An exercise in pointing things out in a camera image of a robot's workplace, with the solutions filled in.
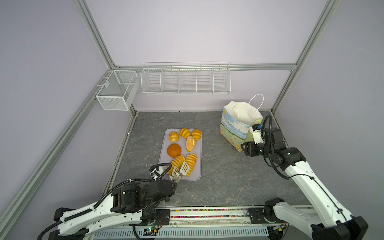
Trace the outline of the long golden pastry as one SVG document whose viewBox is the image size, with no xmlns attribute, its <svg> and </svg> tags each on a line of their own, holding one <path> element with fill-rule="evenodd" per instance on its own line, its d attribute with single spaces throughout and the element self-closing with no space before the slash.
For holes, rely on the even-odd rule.
<svg viewBox="0 0 384 240">
<path fill-rule="evenodd" d="M 187 165 L 190 167 L 190 170 L 186 174 L 186 177 L 189 177 L 191 175 L 191 173 L 193 172 L 194 167 L 197 163 L 197 160 L 198 160 L 197 155 L 195 155 L 193 153 L 190 153 L 187 155 L 187 158 L 185 159 L 185 163 L 187 163 Z"/>
</svg>

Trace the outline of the yellow twisted bread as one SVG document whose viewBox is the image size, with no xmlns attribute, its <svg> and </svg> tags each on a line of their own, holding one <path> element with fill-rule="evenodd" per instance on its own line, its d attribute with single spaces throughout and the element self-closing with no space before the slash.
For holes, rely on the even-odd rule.
<svg viewBox="0 0 384 240">
<path fill-rule="evenodd" d="M 195 129 L 191 132 L 191 136 L 196 140 L 200 140 L 202 137 L 202 131 L 199 129 Z"/>
<path fill-rule="evenodd" d="M 191 135 L 191 133 L 190 133 L 189 129 L 180 129 L 179 130 L 179 135 L 182 138 L 187 139 Z"/>
</svg>

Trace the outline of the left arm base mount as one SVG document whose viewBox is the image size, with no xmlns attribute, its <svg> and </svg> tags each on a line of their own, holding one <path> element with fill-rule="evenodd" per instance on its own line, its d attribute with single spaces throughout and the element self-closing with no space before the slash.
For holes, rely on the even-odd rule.
<svg viewBox="0 0 384 240">
<path fill-rule="evenodd" d="M 149 225 L 169 225 L 170 222 L 170 209 L 154 209 L 141 211 L 140 222 L 137 226 L 149 226 Z"/>
</svg>

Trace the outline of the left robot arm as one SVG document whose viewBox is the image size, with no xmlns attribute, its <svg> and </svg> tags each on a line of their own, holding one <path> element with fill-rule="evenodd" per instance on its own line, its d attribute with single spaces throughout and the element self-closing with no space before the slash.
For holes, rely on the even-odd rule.
<svg viewBox="0 0 384 240">
<path fill-rule="evenodd" d="M 169 202 L 178 184 L 157 178 L 128 179 L 110 189 L 97 202 L 80 209 L 59 208 L 55 223 L 39 235 L 41 240 L 49 234 L 50 240 L 81 240 L 87 234 L 104 229 L 128 225 L 154 223 L 156 208 L 162 201 Z"/>
</svg>

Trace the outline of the round sesame bun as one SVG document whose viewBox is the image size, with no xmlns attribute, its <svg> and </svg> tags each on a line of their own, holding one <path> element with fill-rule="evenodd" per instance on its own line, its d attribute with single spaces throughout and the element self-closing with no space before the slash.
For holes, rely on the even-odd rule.
<svg viewBox="0 0 384 240">
<path fill-rule="evenodd" d="M 179 140 L 179 134 L 177 132 L 171 132 L 168 139 L 171 143 L 176 143 Z"/>
</svg>

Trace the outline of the white kitchen tongs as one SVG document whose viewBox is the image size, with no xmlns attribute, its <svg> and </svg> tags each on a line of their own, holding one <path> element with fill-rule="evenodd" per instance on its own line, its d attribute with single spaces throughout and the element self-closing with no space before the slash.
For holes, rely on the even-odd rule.
<svg viewBox="0 0 384 240">
<path fill-rule="evenodd" d="M 170 175 L 171 181 L 178 183 L 182 177 L 185 177 L 188 172 L 190 171 L 190 166 L 183 162 L 182 166 L 180 168 L 174 167 L 172 174 Z"/>
</svg>

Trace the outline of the ridged spiral bread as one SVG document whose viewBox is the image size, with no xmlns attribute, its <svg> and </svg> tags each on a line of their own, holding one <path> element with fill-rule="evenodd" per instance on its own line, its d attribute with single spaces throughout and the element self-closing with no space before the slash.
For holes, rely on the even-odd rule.
<svg viewBox="0 0 384 240">
<path fill-rule="evenodd" d="M 172 161 L 171 161 L 171 169 L 167 172 L 168 175 L 171 175 L 172 172 L 173 172 L 173 169 L 176 167 L 176 168 L 180 168 L 182 165 L 183 165 L 183 162 L 185 161 L 185 157 L 183 155 L 179 155 L 177 157 L 175 157 Z"/>
</svg>

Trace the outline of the oval sesame bread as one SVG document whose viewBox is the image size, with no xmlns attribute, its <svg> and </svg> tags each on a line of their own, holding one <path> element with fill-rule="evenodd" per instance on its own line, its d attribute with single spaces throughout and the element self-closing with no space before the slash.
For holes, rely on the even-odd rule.
<svg viewBox="0 0 384 240">
<path fill-rule="evenodd" d="M 194 150 L 194 148 L 196 147 L 196 140 L 194 137 L 192 136 L 188 136 L 186 138 L 186 150 L 188 152 L 191 152 Z"/>
</svg>

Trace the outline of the round brown bun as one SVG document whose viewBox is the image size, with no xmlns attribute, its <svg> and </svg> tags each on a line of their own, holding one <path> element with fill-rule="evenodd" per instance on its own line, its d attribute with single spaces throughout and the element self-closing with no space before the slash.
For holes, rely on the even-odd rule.
<svg viewBox="0 0 384 240">
<path fill-rule="evenodd" d="M 171 144 L 167 148 L 167 154 L 174 159 L 175 157 L 182 154 L 182 149 L 178 144 Z"/>
</svg>

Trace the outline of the floral paper bag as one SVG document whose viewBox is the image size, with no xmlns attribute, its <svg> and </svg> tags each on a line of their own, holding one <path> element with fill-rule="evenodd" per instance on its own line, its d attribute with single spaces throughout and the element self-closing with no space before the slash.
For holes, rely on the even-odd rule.
<svg viewBox="0 0 384 240">
<path fill-rule="evenodd" d="M 231 101 L 223 108 L 220 133 L 239 152 L 242 151 L 241 145 L 243 143 L 254 140 L 250 133 L 250 128 L 255 124 L 260 125 L 263 121 L 263 116 L 259 109 L 263 105 L 265 98 L 262 94 L 254 95 L 254 98 L 256 97 L 262 98 L 258 107 L 252 106 L 252 101 Z"/>
</svg>

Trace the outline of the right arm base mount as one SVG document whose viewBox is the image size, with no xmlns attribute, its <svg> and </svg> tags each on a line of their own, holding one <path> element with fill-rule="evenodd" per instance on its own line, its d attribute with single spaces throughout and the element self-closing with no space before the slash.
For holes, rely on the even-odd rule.
<svg viewBox="0 0 384 240">
<path fill-rule="evenodd" d="M 270 211 L 265 211 L 264 207 L 248 208 L 246 215 L 250 218 L 252 224 L 284 224 L 285 221 L 280 220 Z"/>
</svg>

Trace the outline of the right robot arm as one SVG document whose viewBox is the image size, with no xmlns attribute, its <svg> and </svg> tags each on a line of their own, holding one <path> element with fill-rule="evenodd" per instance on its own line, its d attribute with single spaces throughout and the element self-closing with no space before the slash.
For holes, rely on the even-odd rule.
<svg viewBox="0 0 384 240">
<path fill-rule="evenodd" d="M 274 198 L 265 202 L 266 222 L 284 221 L 313 240 L 363 239 L 368 223 L 363 217 L 355 217 L 330 193 L 304 155 L 297 148 L 286 146 L 280 129 L 266 130 L 255 124 L 249 128 L 241 148 L 247 156 L 263 156 L 280 177 L 293 180 L 317 213 L 311 216 L 281 198 Z"/>
</svg>

